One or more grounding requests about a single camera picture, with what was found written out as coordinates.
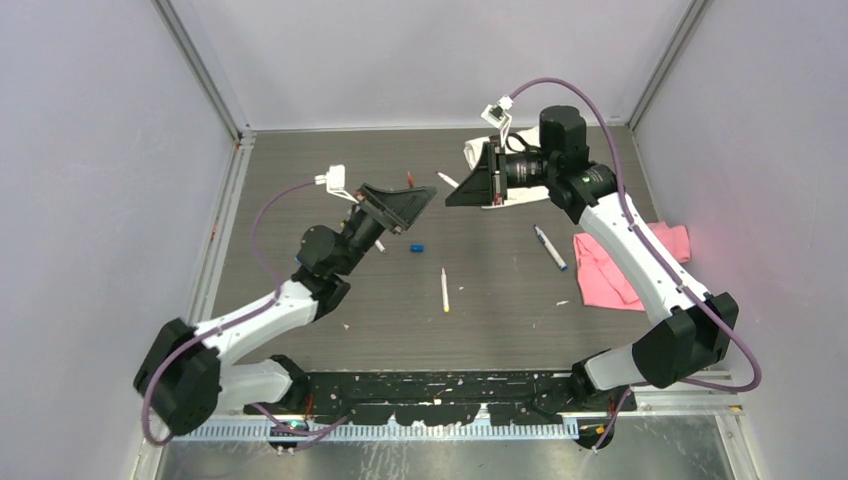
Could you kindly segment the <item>white red marker pen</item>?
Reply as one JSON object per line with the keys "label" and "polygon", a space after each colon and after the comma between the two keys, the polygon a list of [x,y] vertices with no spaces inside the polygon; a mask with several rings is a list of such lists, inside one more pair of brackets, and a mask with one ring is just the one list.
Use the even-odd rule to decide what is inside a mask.
{"label": "white red marker pen", "polygon": [[438,177],[440,179],[442,179],[451,188],[456,189],[459,186],[459,183],[456,180],[452,179],[451,177],[449,177],[445,173],[437,171],[436,174],[438,175]]}

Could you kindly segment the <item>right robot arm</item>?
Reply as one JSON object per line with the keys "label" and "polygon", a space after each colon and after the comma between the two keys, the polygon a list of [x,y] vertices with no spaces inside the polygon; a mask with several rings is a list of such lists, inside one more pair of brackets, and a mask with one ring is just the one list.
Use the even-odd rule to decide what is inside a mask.
{"label": "right robot arm", "polygon": [[739,308],[729,293],[714,295],[686,273],[619,191],[614,171],[589,154],[587,124],[578,109],[547,107],[539,115],[538,146],[510,153],[484,142],[474,169],[445,204],[489,206],[516,188],[544,186],[551,202],[610,255],[652,327],[631,344],[572,366],[569,396],[596,409],[619,387],[665,388],[723,360]]}

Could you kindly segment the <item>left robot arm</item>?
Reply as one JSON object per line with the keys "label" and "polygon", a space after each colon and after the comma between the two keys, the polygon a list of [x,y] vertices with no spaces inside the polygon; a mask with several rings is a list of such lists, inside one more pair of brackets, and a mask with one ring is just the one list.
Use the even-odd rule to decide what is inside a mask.
{"label": "left robot arm", "polygon": [[156,415],[171,437],[187,435],[218,411],[248,404],[274,404],[284,413],[300,410],[307,387],[296,366],[276,357],[254,364],[242,358],[269,340],[333,312],[350,291],[346,282],[380,236],[400,234],[420,217],[437,190],[433,186],[389,191],[364,183],[340,230],[306,229],[288,278],[271,274],[266,296],[214,319],[162,326],[133,380],[142,397],[142,430],[153,445],[166,444],[151,429]]}

